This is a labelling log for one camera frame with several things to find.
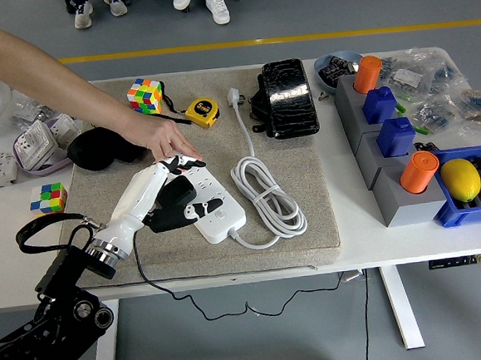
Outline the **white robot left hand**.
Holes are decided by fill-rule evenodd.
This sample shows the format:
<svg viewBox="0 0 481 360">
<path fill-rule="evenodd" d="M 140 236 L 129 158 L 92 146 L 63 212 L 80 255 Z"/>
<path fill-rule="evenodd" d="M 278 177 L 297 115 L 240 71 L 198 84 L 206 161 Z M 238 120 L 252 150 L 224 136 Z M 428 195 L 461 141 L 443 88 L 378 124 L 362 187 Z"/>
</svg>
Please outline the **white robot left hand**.
<svg viewBox="0 0 481 360">
<path fill-rule="evenodd" d="M 192 166 L 204 163 L 190 156 L 177 153 L 173 158 L 159 161 L 136 173 L 121 196 L 110 222 L 94 237 L 122 258 L 133 250 L 137 230 L 148 225 L 155 233 L 178 229 L 199 221 L 223 205 L 221 199 L 211 199 L 176 208 L 158 210 L 148 221 L 145 218 L 154 206 L 168 174 L 180 174 Z"/>
</svg>

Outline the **person's hand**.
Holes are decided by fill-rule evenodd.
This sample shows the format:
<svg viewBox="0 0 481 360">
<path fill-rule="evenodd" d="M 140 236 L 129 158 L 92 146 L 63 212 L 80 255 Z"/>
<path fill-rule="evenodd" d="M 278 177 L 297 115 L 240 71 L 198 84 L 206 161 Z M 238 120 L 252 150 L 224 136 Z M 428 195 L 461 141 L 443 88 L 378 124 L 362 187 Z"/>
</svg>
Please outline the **person's hand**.
<svg viewBox="0 0 481 360">
<path fill-rule="evenodd" d="M 173 158 L 176 151 L 196 160 L 203 159 L 171 120 L 132 112 L 131 118 L 120 129 L 120 135 L 130 143 L 148 149 L 156 161 Z"/>
</svg>

